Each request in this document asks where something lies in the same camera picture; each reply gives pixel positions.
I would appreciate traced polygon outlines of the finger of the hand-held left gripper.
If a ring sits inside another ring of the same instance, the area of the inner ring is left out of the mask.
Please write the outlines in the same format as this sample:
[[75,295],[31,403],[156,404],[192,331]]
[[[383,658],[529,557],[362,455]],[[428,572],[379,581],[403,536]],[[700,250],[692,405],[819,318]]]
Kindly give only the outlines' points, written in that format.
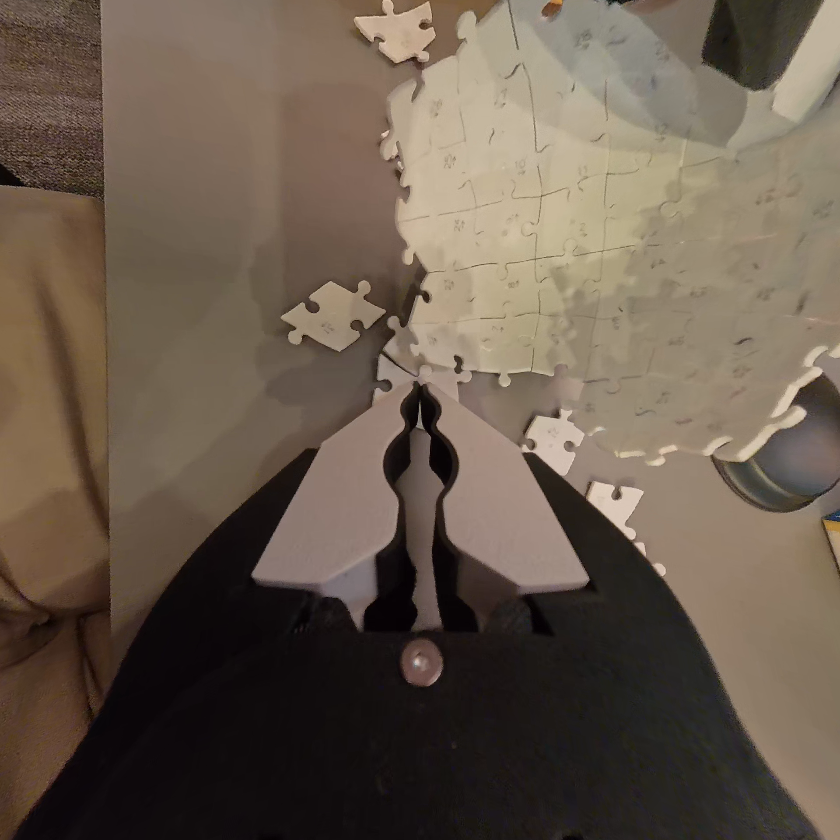
[[774,88],[771,111],[792,123],[803,122],[822,105],[838,72],[838,27],[809,27]]

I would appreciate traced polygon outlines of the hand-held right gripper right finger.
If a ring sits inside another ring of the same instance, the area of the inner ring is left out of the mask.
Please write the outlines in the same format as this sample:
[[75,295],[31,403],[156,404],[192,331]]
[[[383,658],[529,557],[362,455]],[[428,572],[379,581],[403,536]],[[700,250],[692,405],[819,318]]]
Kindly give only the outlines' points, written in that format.
[[502,605],[573,592],[590,577],[518,446],[423,386],[436,501],[433,568],[444,629],[484,629]]

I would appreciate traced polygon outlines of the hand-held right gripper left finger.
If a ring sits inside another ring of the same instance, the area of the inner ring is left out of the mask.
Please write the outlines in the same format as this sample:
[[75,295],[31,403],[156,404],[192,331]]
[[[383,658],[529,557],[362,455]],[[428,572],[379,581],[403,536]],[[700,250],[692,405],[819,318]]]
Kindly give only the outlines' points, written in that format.
[[403,501],[420,387],[400,385],[318,448],[253,570],[259,585],[340,600],[357,628],[400,585]]

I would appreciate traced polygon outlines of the colourful puzzle ball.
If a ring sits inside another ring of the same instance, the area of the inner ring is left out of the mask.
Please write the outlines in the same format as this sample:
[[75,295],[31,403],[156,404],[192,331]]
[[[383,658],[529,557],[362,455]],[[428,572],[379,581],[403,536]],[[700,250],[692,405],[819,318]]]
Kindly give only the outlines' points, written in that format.
[[838,357],[838,7],[792,67],[741,87],[610,2],[498,2],[387,99],[395,225],[426,271],[426,364],[581,383],[575,422],[620,457],[743,461],[805,419]]

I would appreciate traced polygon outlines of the black round stand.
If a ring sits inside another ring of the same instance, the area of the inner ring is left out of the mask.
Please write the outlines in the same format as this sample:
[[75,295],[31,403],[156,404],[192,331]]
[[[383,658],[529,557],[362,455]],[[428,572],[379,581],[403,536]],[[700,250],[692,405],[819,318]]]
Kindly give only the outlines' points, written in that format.
[[839,480],[839,392],[824,374],[794,399],[804,418],[775,432],[750,458],[711,460],[741,499],[765,511],[803,509]]

